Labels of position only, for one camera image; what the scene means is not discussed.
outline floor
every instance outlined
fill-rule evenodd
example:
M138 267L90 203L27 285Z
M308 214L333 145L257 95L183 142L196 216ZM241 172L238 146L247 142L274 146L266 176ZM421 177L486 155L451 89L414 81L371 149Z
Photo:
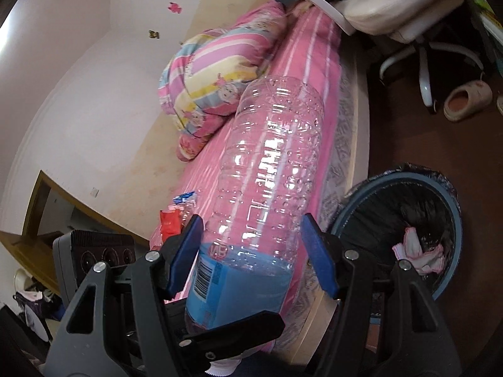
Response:
M434 54L432 91L443 103L458 84L477 73L456 54ZM384 87L369 74L371 144L369 175L403 162L441 171L454 184L463 212L461 261L439 299L461 361L469 364L503 315L503 115L492 104L460 123L425 109L417 83L417 57L390 70ZM503 93L503 80L488 79Z

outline pink bed sheet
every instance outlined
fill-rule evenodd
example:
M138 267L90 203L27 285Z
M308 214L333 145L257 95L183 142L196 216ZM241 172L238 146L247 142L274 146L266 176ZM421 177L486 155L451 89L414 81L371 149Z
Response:
M331 149L334 142L339 104L339 81L341 67L339 62L340 28L317 7L303 14L278 50L273 60L270 75L293 76L314 87L324 102L324 119L318 169L313 183L311 200L307 212L318 217L321 203L321 190L325 181ZM197 190L198 199L195 213L204 222L212 214L220 173L220 159L225 150L233 118L211 139L197 158L191 161L179 186L179 193ZM150 246L160 243L159 227L150 239ZM285 315L295 301L300 280L307 261L307 253L299 242L297 261L288 294L281 309ZM188 295L190 281L176 299Z

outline chair leg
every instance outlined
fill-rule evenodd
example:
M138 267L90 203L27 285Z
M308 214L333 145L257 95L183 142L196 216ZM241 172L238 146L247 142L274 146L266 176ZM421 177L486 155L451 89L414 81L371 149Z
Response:
M390 56L382 63L381 68L379 69L379 78L381 78L381 80L384 78L384 73L391 65L396 64L402 59L410 57L415 52L416 48L413 45L408 45L403 50L398 51L395 55Z
M461 54L466 57L469 57L473 62L475 62L475 64L477 64L477 66L480 68L481 71L484 70L484 65L482 64L478 55L475 54L475 52L469 50L468 48L465 48L464 46L447 44L445 42L430 42L429 46L432 47L432 50L455 52L456 54Z
M424 46L419 47L419 86L424 105L430 113L436 113L433 106L432 89L429 84L428 56Z

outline white bottle cap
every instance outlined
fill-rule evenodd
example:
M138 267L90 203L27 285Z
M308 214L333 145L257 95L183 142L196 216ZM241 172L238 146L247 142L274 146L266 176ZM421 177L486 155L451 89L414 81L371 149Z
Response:
M206 371L206 374L215 375L217 377L225 377L231 375L240 365L240 358L226 358L225 360L211 361L211 367Z

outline clear plastic bottle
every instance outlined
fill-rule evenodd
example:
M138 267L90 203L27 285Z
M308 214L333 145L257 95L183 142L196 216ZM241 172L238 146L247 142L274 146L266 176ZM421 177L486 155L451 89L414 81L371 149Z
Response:
M189 331L279 312L316 172L323 103L293 77L243 93L187 298Z

